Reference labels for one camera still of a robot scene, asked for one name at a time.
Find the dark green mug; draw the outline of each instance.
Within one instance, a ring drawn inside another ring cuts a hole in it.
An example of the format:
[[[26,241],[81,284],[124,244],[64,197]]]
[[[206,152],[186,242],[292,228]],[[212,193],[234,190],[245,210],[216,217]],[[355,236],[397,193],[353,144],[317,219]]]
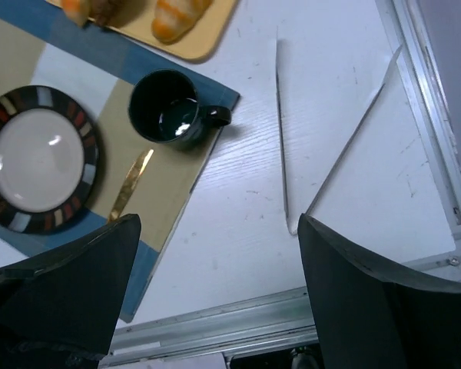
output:
[[[191,80],[162,69],[143,77],[131,93],[128,115],[144,138],[179,150],[199,145],[213,128],[231,123],[223,106],[201,106]]]

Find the white wood grain surface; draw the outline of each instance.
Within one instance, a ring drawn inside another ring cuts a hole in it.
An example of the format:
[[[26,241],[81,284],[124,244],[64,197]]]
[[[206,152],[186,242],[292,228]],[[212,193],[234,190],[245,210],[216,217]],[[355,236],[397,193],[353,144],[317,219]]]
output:
[[[212,59],[200,65],[174,59],[235,88],[242,99],[132,324],[305,285],[282,203],[277,28],[285,43],[280,75],[296,220],[392,54],[374,0],[241,0]],[[397,73],[314,216],[395,261],[454,250]]]

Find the plate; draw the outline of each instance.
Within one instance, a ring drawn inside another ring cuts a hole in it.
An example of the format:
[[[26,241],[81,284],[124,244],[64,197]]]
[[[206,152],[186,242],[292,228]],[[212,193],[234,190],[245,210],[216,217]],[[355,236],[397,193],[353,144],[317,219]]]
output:
[[[45,233],[88,198],[98,145],[87,112],[63,92],[25,86],[0,97],[0,224]]]

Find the bread roll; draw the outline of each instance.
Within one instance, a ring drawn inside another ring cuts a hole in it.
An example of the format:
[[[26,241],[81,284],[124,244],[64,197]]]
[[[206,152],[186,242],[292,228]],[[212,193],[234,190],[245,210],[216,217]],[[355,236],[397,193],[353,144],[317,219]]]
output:
[[[211,3],[212,0],[158,0],[152,33],[162,42],[177,40],[193,28]]]
[[[61,8],[68,19],[81,27],[91,12],[91,2],[90,0],[61,0]]]
[[[108,25],[108,22],[123,5],[124,0],[92,0],[92,16],[95,24],[102,27]]]

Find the screw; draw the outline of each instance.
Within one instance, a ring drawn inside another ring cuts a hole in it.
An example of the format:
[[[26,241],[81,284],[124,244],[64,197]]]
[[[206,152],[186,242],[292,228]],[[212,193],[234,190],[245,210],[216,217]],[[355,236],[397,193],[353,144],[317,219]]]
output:
[[[449,259],[449,264],[451,264],[453,267],[457,267],[459,265],[459,259],[456,256],[452,256]]]

